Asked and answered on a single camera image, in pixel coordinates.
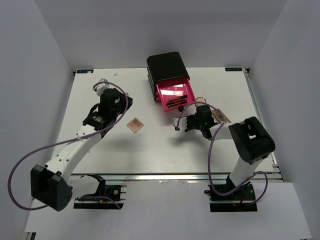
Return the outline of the long brown eyeshadow palette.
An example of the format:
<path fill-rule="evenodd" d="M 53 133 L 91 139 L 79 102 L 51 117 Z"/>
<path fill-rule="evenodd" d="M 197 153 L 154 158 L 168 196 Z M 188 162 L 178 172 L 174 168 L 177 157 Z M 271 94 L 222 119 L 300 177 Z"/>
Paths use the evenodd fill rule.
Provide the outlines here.
<path fill-rule="evenodd" d="M 219 108 L 213 109 L 211 114 L 217 123 L 231 123 L 231 120 Z"/>

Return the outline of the round powder jar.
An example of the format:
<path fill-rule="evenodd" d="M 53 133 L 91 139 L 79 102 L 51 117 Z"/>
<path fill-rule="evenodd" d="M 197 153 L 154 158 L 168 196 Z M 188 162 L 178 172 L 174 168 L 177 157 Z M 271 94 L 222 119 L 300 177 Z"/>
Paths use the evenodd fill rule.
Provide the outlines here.
<path fill-rule="evenodd" d="M 200 103 L 206 103 L 206 102 L 207 102 L 204 97 L 197 97 L 197 98 L 196 98 L 196 101 L 197 101 L 197 102 L 200 102 Z"/>

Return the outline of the square brown eyeshadow palette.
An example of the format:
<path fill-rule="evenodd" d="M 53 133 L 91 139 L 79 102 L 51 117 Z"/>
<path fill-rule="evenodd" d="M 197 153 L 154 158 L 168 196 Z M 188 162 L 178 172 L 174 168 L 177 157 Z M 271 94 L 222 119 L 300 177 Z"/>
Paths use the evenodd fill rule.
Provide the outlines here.
<path fill-rule="evenodd" d="M 144 124 L 137 118 L 133 118 L 128 124 L 127 127 L 133 132 L 138 132 L 141 128 L 144 127 Z"/>

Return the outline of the pink top drawer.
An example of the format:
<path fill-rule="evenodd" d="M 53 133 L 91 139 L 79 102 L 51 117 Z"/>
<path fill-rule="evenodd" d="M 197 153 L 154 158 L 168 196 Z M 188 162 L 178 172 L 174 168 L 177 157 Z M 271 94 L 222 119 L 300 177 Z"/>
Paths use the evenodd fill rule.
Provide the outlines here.
<path fill-rule="evenodd" d="M 167 102 L 169 99 L 187 95 L 187 104 L 193 103 L 196 100 L 189 77 L 179 77 L 167 80 L 161 80 L 156 84 L 156 90 L 159 92 L 159 97 L 165 112 L 177 110 L 179 107 L 168 108 Z"/>

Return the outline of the orange lip gloss tube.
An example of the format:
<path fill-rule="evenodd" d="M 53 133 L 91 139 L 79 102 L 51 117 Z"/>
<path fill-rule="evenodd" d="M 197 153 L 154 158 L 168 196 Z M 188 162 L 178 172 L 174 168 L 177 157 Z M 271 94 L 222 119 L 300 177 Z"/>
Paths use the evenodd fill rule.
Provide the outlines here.
<path fill-rule="evenodd" d="M 182 95 L 182 96 L 178 96 L 178 97 L 174 97 L 168 100 L 168 102 L 176 102 L 176 101 L 181 101 L 183 99 L 187 99 L 187 95 Z"/>

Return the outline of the dark red lip gloss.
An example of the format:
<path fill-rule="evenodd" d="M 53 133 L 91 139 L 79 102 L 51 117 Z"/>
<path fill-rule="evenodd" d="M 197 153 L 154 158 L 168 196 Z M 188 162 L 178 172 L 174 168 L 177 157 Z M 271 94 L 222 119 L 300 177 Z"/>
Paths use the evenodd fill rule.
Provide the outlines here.
<path fill-rule="evenodd" d="M 168 101 L 166 103 L 166 105 L 171 108 L 173 106 L 179 106 L 179 105 L 183 105 L 183 104 L 186 104 L 188 101 L 186 98 L 183 98 L 183 99 L 178 99 L 178 100 L 175 100 L 175 101 Z"/>

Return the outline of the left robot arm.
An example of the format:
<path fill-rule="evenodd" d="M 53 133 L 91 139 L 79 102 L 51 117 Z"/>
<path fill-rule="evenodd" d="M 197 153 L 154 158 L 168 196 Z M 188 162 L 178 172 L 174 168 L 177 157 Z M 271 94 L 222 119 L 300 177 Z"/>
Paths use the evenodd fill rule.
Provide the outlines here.
<path fill-rule="evenodd" d="M 133 104 L 133 99 L 115 88 L 100 93 L 100 102 L 94 105 L 82 122 L 77 140 L 45 165 L 35 165 L 30 171 L 31 195 L 56 211 L 62 211 L 72 199 L 108 199 L 111 191 L 104 178 L 86 174 L 71 178 L 71 174 L 91 150 Z"/>

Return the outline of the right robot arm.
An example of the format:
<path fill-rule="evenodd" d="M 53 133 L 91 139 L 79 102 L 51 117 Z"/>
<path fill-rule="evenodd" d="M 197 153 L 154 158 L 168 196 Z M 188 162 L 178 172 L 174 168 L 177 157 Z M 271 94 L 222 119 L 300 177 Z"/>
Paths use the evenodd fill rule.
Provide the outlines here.
<path fill-rule="evenodd" d="M 275 151 L 276 144 L 257 117 L 252 116 L 240 122 L 216 122 L 210 107 L 200 105 L 196 112 L 184 118 L 185 132 L 198 130 L 210 140 L 207 169 L 211 189 L 221 197 L 236 200 L 244 193 L 244 187 L 256 175 L 259 164 Z M 238 152 L 238 160 L 226 178 L 223 192 L 219 192 L 212 182 L 211 153 L 215 140 L 233 140 Z"/>

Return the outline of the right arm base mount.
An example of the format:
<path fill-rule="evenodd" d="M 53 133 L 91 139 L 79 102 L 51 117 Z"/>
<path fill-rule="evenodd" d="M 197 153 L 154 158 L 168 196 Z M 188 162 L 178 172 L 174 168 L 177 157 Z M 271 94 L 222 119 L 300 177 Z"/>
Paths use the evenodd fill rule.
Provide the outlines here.
<path fill-rule="evenodd" d="M 216 194 L 209 185 L 204 194 L 209 197 L 209 206 L 211 213 L 240 213 L 240 212 L 257 212 L 255 191 L 251 183 L 247 183 L 238 191 L 227 195 L 220 196 Z"/>

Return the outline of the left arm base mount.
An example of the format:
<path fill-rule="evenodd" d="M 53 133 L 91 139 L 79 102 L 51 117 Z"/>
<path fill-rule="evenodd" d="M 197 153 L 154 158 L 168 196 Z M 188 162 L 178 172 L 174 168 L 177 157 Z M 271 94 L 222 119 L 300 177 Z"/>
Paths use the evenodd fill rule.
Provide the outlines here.
<path fill-rule="evenodd" d="M 127 186 L 108 181 L 97 174 L 73 176 L 69 179 L 74 198 L 74 209 L 121 210 L 124 206 Z"/>

